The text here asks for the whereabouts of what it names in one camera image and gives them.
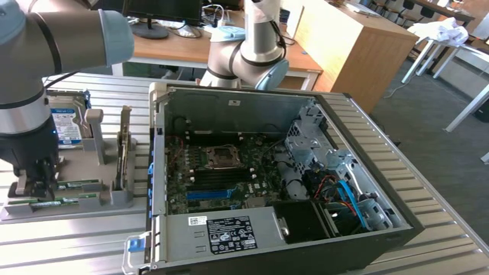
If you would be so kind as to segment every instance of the computer monitor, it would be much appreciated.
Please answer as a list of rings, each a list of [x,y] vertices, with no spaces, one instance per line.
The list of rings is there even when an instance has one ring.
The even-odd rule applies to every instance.
[[[148,23],[132,25],[135,35],[148,39],[168,36],[164,27],[152,24],[151,19],[183,22],[199,25],[203,0],[100,0],[92,9],[115,10],[125,16],[147,18]]]

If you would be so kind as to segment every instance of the power supply label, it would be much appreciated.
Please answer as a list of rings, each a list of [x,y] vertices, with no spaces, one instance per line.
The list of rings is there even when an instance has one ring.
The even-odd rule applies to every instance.
[[[213,254],[259,248],[249,216],[208,219],[207,231]]]

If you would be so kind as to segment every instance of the aluminum profile table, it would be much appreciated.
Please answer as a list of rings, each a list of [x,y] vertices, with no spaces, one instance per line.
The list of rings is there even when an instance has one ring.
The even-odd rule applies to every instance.
[[[54,86],[91,91],[92,107],[105,113],[105,137],[116,136],[123,105],[132,106],[131,131],[139,141],[135,205],[123,210],[0,222],[0,274],[121,274],[124,241],[145,230],[151,82],[155,80],[148,78],[77,74]],[[343,94],[328,93],[325,98],[427,227],[405,247],[348,274],[489,274],[485,243],[376,124]],[[10,165],[0,163],[0,203],[14,179]]]

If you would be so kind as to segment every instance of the hard drive label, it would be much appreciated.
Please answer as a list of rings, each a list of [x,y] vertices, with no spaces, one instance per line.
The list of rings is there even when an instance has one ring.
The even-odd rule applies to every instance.
[[[259,248],[249,216],[209,219],[207,231],[213,254]]]
[[[59,134],[59,144],[79,144],[81,142],[80,127],[76,124],[76,112],[68,108],[52,108],[56,131]]]

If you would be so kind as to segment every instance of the monitor stand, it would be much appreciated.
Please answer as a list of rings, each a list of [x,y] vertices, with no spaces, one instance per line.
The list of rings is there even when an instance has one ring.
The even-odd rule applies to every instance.
[[[131,26],[132,33],[147,39],[163,39],[168,36],[167,28],[152,24],[152,19],[148,18],[148,23],[137,23]]]

